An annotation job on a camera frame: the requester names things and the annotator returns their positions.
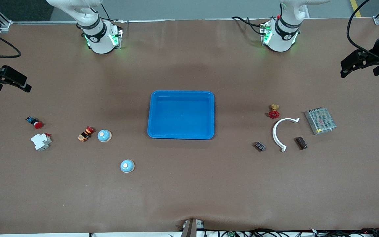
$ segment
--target white curved handle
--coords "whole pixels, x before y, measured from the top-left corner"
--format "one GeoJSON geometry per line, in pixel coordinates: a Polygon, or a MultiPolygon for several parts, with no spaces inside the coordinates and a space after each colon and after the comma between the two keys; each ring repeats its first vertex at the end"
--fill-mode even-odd
{"type": "Polygon", "coordinates": [[[282,149],[281,152],[284,152],[286,150],[286,146],[283,145],[283,143],[281,143],[281,141],[277,138],[277,134],[276,134],[276,129],[277,129],[277,126],[279,125],[280,122],[283,122],[283,121],[291,121],[292,123],[297,123],[299,122],[299,118],[297,119],[293,119],[293,118],[282,118],[281,120],[279,120],[273,127],[273,139],[275,141],[275,143],[282,149]]]}

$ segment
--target light blue round object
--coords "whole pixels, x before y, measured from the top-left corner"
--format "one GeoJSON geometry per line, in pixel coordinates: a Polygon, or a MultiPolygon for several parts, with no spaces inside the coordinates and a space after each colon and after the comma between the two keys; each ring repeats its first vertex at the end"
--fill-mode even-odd
{"type": "Polygon", "coordinates": [[[129,173],[134,170],[134,162],[132,160],[125,160],[121,163],[121,171],[129,173]]]}
{"type": "Polygon", "coordinates": [[[99,138],[99,141],[105,143],[105,142],[108,142],[112,138],[112,134],[106,129],[100,130],[97,133],[97,138],[99,138]]]}

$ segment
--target blue tray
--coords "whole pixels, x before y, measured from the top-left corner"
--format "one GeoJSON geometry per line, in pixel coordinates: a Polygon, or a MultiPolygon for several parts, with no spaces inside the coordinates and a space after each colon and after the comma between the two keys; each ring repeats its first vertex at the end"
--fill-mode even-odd
{"type": "Polygon", "coordinates": [[[147,133],[152,138],[212,138],[215,96],[208,91],[154,91],[147,133]]]}

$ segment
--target brown table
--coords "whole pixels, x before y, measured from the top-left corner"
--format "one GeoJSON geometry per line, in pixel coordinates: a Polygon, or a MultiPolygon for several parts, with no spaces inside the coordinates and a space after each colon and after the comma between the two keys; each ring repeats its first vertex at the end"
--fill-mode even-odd
{"type": "MultiPolygon", "coordinates": [[[[33,88],[0,92],[0,233],[173,231],[187,218],[226,230],[379,227],[379,77],[369,68],[340,78],[354,50],[346,23],[306,20],[285,53],[234,21],[132,23],[122,50],[107,55],[88,50],[74,25],[13,25],[3,36],[23,55],[0,66],[33,88]],[[159,89],[212,91],[215,136],[149,138],[159,89]],[[301,118],[278,128],[284,153],[271,103],[301,118]],[[313,135],[303,111],[317,107],[329,109],[334,131],[313,135]],[[45,126],[35,130],[28,115],[45,126]],[[82,143],[86,126],[113,138],[82,143]],[[30,138],[43,132],[51,147],[35,151],[30,138]],[[120,171],[125,159],[135,162],[130,174],[120,171]]],[[[353,21],[360,45],[378,37],[372,19],[353,21]]]]}

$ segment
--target yellow floor stripe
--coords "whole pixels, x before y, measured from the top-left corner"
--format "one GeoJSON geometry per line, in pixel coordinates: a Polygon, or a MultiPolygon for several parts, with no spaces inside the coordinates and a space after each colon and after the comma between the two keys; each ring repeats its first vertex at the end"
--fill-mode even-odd
{"type": "MultiPolygon", "coordinates": [[[[356,10],[358,8],[358,4],[356,3],[356,0],[350,0],[350,3],[352,4],[353,10],[356,10]]],[[[355,16],[361,17],[361,13],[359,11],[357,11],[355,16]]]]}

